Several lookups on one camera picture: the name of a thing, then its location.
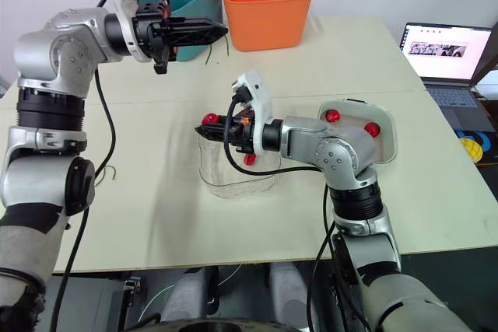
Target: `red ball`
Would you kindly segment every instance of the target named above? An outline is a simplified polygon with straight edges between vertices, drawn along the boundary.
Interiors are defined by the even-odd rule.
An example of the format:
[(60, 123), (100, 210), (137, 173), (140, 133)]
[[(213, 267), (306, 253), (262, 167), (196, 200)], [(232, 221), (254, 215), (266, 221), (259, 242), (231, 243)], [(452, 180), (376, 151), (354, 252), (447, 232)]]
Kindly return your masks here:
[(246, 155), (244, 157), (244, 163), (248, 166), (253, 166), (255, 162), (256, 162), (256, 155), (254, 153), (251, 153), (250, 155)]
[(219, 117), (218, 114), (208, 113), (202, 118), (202, 124), (218, 124)]
[(327, 120), (327, 122), (337, 122), (341, 119), (341, 114), (339, 113), (338, 110), (330, 109), (327, 110), (327, 113), (325, 114), (325, 119)]
[(364, 129), (372, 136), (372, 138), (376, 138), (381, 133), (381, 126), (375, 122), (369, 122), (365, 125)]

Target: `clear plastic container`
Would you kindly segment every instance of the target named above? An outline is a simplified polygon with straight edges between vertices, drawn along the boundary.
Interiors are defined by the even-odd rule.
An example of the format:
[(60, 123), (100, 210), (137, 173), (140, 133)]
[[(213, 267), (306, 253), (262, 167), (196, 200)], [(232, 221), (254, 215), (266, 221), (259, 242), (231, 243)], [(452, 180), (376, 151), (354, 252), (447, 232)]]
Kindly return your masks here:
[[(235, 170), (228, 162), (223, 143), (212, 142), (198, 135), (201, 154), (199, 175), (211, 192), (219, 197), (239, 197), (270, 189), (278, 180), (277, 175), (251, 176)], [(245, 154), (236, 152), (230, 146), (235, 162), (251, 171), (268, 171), (280, 168), (282, 159), (278, 152), (266, 152), (251, 165), (244, 164)]]

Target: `orange basket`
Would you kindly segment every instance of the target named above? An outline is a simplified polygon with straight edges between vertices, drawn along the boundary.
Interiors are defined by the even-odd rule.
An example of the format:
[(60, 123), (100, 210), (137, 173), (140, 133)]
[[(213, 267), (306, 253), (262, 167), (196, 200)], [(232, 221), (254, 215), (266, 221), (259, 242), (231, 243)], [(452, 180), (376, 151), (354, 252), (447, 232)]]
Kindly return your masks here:
[(301, 41), (311, 0), (223, 0), (239, 51), (292, 47)]

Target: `black cable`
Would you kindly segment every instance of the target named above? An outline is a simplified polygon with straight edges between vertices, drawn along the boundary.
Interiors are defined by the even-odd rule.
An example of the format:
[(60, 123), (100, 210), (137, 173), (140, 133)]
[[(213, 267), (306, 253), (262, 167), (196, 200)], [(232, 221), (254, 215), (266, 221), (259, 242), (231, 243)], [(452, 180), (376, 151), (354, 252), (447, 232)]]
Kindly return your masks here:
[(372, 331), (370, 329), (370, 325), (366, 321), (365, 317), (363, 314), (356, 308), (356, 306), (352, 303), (352, 300), (350, 297), (347, 295), (346, 291), (346, 285), (344, 283), (344, 279), (342, 279), (341, 274), (338, 271), (337, 264), (335, 263), (335, 258), (332, 258), (332, 266), (334, 267), (334, 272), (337, 274), (337, 284), (338, 284), (338, 290), (341, 293), (342, 298), (345, 300), (346, 305), (349, 307), (349, 309), (352, 311), (352, 313), (358, 318), (358, 320), (361, 322), (361, 324), (368, 330), (369, 332)]
[(142, 320), (140, 320), (137, 324), (134, 324), (131, 327), (126, 328), (125, 330), (123, 330), (123, 332), (127, 332), (130, 330), (137, 330), (139, 328), (145, 327), (147, 324), (149, 324), (150, 322), (153, 322), (153, 321), (155, 322), (155, 324), (160, 322), (161, 321), (161, 314), (159, 314), (159, 313), (150, 314), (149, 316), (142, 318)]
[[(328, 196), (328, 186), (325, 184), (325, 189), (324, 189), (324, 200), (323, 200), (323, 219), (324, 219), (324, 228), (325, 232), (327, 232), (328, 229), (328, 223), (327, 223), (327, 196)], [(341, 274), (339, 273), (337, 262), (335, 261), (334, 257), (334, 250), (332, 246), (332, 241), (330, 240), (330, 236), (327, 235), (326, 240), (328, 241), (328, 247), (330, 249), (331, 253), (331, 261), (332, 261), (332, 267), (334, 268), (335, 272), (335, 279), (336, 279), (336, 289), (338, 291), (338, 307), (341, 312), (341, 318), (342, 318), (342, 324), (344, 326), (344, 330), (348, 330), (347, 328), (347, 319), (345, 317), (345, 310), (342, 304), (342, 299), (345, 300), (345, 303), (348, 305), (348, 307), (351, 309), (352, 313), (358, 318), (358, 320), (361, 322), (361, 324), (367, 329), (370, 330), (370, 325), (366, 321), (365, 317), (362, 315), (362, 313), (353, 305), (352, 300), (348, 296), (345, 290), (345, 285), (343, 282), (343, 279), (341, 278)]]
[(317, 268), (318, 264), (320, 263), (321, 255), (324, 253), (324, 250), (327, 247), (328, 237), (332, 234), (334, 228), (335, 228), (335, 222), (333, 222), (330, 226), (330, 229), (328, 229), (327, 237), (325, 237), (324, 242), (321, 244), (320, 250), (318, 251), (317, 257), (314, 259), (313, 270), (311, 272), (310, 280), (308, 281), (308, 290), (306, 294), (306, 317), (308, 320), (308, 327), (310, 329), (310, 332), (314, 332), (313, 319), (311, 317), (311, 295), (313, 293), (312, 288), (313, 288), (314, 276), (317, 273)]
[(97, 3), (96, 7), (97, 8), (102, 8), (104, 4), (106, 4), (106, 1), (107, 0), (99, 0), (99, 2)]
[(271, 170), (271, 171), (250, 171), (250, 170), (245, 170), (233, 159), (231, 153), (230, 153), (230, 143), (228, 142), (228, 134), (230, 133), (230, 125), (232, 123), (232, 117), (233, 117), (233, 111), (235, 110), (235, 106), (238, 104), (237, 99), (235, 97), (232, 98), (232, 103), (230, 104), (228, 108), (228, 112), (226, 113), (226, 119), (225, 119), (225, 129), (223, 131), (223, 147), (225, 149), (225, 155), (226, 158), (228, 159), (228, 162), (230, 165), (232, 165), (236, 170), (240, 171), (241, 173), (247, 174), (247, 175), (252, 175), (252, 176), (267, 176), (267, 175), (275, 175), (275, 174), (281, 174), (281, 173), (288, 173), (291, 171), (321, 171), (317, 167), (313, 166), (298, 166), (298, 167), (288, 167), (286, 169), (278, 169), (278, 170)]
[[(100, 0), (97, 7), (102, 7), (106, 0)], [(107, 162), (114, 153), (114, 148), (116, 147), (116, 129), (114, 127), (114, 122), (110, 116), (109, 108), (105, 98), (103, 97), (102, 86), (100, 85), (100, 77), (98, 68), (95, 70), (95, 83), (96, 89), (99, 93), (100, 102), (102, 103), (103, 111), (106, 114), (107, 121), (110, 127), (110, 148), (106, 157), (103, 159), (102, 163), (99, 165), (95, 172), (95, 177), (97, 178), (102, 172), (103, 168), (106, 166)], [(88, 221), (89, 208), (83, 212), (83, 217), (79, 225), (78, 234), (76, 235), (75, 243), (72, 246), (71, 254), (69, 255), (68, 263), (65, 266), (64, 274), (62, 275), (61, 284), (59, 285), (59, 290), (57, 293), (57, 298), (55, 299), (54, 308), (52, 310), (51, 322), (50, 322), (50, 332), (55, 332), (57, 330), (59, 313), (61, 312), (62, 299), (64, 298), (65, 288), (68, 284), (69, 275), (71, 274), (72, 265), (75, 261), (76, 254), (78, 253), (79, 244), (85, 232), (86, 222)]]
[[(324, 200), (323, 200), (323, 207), (322, 207), (325, 232), (327, 232), (327, 230), (328, 230), (327, 197), (328, 197), (328, 185), (325, 184)], [(330, 240), (330, 236), (327, 236), (327, 242), (328, 242), (328, 249), (330, 250), (332, 260), (334, 260), (334, 247), (332, 246), (332, 240)], [(336, 278), (337, 276), (338, 276), (338, 274), (335, 274), (335, 276), (334, 276), (334, 286), (335, 286), (335, 290), (337, 292), (337, 305), (339, 307), (339, 312), (341, 313), (342, 326), (344, 327), (344, 331), (347, 332), (349, 330), (348, 329), (348, 319), (347, 319), (346, 314), (345, 314), (344, 305), (342, 304), (341, 291), (339, 289), (338, 280)]]

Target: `laptop keyboard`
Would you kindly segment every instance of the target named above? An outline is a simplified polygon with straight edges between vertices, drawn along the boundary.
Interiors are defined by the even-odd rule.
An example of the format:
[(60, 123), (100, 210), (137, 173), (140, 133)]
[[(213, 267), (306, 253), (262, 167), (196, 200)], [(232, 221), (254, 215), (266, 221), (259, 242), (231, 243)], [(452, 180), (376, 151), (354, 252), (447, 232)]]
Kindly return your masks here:
[(427, 91), (440, 107), (477, 108), (475, 99), (467, 90), (427, 87)]

